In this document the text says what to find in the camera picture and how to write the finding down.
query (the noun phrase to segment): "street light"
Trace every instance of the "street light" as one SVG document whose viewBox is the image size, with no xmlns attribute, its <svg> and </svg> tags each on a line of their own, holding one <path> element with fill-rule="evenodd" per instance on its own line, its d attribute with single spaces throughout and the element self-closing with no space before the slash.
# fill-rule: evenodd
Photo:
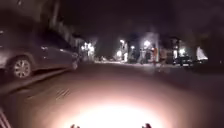
<svg viewBox="0 0 224 128">
<path fill-rule="evenodd" d="M 131 46 L 131 49 L 134 50 L 135 49 L 135 46 Z"/>
<path fill-rule="evenodd" d="M 149 42 L 148 40 L 146 40 L 145 42 L 144 42 L 144 46 L 145 47 L 149 47 L 151 45 L 151 42 Z"/>
<path fill-rule="evenodd" d="M 121 42 L 122 44 L 124 44 L 124 43 L 125 43 L 125 41 L 124 41 L 124 40 L 120 40 L 120 42 Z"/>
</svg>

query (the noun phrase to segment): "bright light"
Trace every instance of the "bright light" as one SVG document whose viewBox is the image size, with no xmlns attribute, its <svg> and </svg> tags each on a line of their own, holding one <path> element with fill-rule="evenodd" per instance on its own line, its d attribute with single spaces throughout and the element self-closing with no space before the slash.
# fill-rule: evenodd
<svg viewBox="0 0 224 128">
<path fill-rule="evenodd" d="M 151 111 L 127 105 L 103 105 L 75 117 L 81 128 L 140 128 L 149 122 L 153 128 L 165 128 Z"/>
<path fill-rule="evenodd" d="M 121 56 L 122 56 L 122 52 L 121 52 L 121 51 L 118 51 L 118 52 L 117 52 L 117 56 L 118 56 L 118 57 L 121 57 Z"/>
<path fill-rule="evenodd" d="M 179 53 L 180 53 L 180 55 L 183 55 L 184 53 L 186 53 L 186 51 L 185 51 L 184 48 L 182 48 L 182 49 L 179 50 Z"/>
<path fill-rule="evenodd" d="M 151 42 L 149 42 L 148 40 L 146 40 L 145 42 L 144 42 L 144 46 L 145 47 L 149 47 L 151 45 Z"/>
<path fill-rule="evenodd" d="M 89 44 L 88 44 L 88 49 L 90 49 L 91 47 L 92 47 L 92 45 L 89 43 Z"/>
<path fill-rule="evenodd" d="M 173 51 L 174 58 L 177 58 L 177 50 Z"/>
<path fill-rule="evenodd" d="M 83 51 L 83 50 L 85 50 L 85 47 L 84 47 L 84 46 L 82 46 L 82 47 L 81 47 L 81 50 L 82 50 L 82 51 Z"/>
<path fill-rule="evenodd" d="M 89 51 L 90 52 L 94 52 L 95 51 L 95 48 L 93 46 L 89 47 Z"/>
<path fill-rule="evenodd" d="M 135 46 L 131 46 L 131 49 L 134 50 L 135 49 Z"/>
<path fill-rule="evenodd" d="M 128 53 L 125 53 L 125 54 L 124 54 L 124 61 L 125 61 L 125 62 L 128 62 Z"/>
<path fill-rule="evenodd" d="M 120 42 L 121 42 L 122 44 L 124 44 L 124 43 L 125 43 L 125 41 L 124 41 L 124 40 L 120 40 Z"/>
</svg>

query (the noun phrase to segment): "dark sky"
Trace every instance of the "dark sky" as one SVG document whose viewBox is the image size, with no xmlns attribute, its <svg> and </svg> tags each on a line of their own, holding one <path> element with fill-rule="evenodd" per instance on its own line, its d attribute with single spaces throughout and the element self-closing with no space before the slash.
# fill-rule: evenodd
<svg viewBox="0 0 224 128">
<path fill-rule="evenodd" d="M 175 24 L 171 0 L 63 0 L 61 15 L 84 36 L 99 38 L 100 54 L 113 53 L 119 37 L 143 35 Z"/>
</svg>

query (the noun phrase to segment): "road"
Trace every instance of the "road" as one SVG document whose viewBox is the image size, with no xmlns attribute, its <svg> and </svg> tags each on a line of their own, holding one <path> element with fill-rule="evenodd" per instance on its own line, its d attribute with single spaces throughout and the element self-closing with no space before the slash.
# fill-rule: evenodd
<svg viewBox="0 0 224 128">
<path fill-rule="evenodd" d="M 16 128 L 223 128 L 223 76 L 92 64 L 1 97 Z"/>
</svg>

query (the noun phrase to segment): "car wheel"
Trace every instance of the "car wheel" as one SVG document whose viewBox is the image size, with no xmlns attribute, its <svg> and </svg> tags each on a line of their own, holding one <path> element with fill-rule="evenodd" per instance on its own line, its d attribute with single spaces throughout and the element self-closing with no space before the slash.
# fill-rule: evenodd
<svg viewBox="0 0 224 128">
<path fill-rule="evenodd" d="M 17 79 L 25 79 L 32 74 L 32 64 L 27 57 L 17 57 L 9 65 L 7 72 Z"/>
<path fill-rule="evenodd" d="M 78 68 L 78 63 L 77 63 L 77 61 L 74 61 L 72 63 L 72 70 L 76 70 L 77 68 Z"/>
</svg>

